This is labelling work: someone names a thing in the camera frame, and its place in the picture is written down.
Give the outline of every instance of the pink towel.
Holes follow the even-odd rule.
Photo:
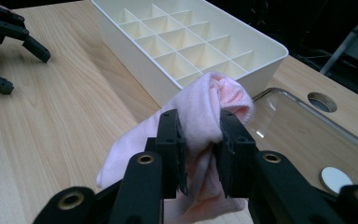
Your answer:
[[[97,185],[105,189],[120,180],[130,157],[145,150],[148,137],[156,137],[161,113],[175,108],[188,147],[188,196],[178,192],[176,199],[164,203],[164,221],[189,223],[243,209],[244,199],[225,198],[215,167],[212,143],[218,143],[223,137],[220,109],[234,113],[244,123],[252,114],[253,102],[239,83],[219,73],[199,77],[156,114],[120,137],[98,174]]]

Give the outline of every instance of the dark background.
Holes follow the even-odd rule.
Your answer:
[[[22,7],[39,7],[43,5],[58,4],[65,2],[75,2],[78,0],[0,0],[0,5],[10,9]]]
[[[358,0],[208,0],[289,50],[334,51],[358,23]]]

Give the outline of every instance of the wooden tabletop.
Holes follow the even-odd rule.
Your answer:
[[[99,191],[112,144],[159,107],[101,40],[90,1],[15,12],[52,55],[41,63],[19,41],[0,45],[0,76],[15,86],[0,94],[0,223],[31,223],[62,189]],[[306,65],[287,57],[268,86],[304,102],[328,95],[337,111],[325,115],[358,136],[358,95]],[[240,212],[214,222],[246,221]]]

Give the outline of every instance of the white disc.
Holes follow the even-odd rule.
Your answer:
[[[342,187],[353,184],[347,175],[334,167],[322,169],[321,181],[325,188],[335,194],[339,194]]]

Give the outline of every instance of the white plastic tray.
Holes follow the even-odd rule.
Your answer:
[[[203,0],[92,0],[105,44],[160,105],[217,71],[255,96],[287,49]]]

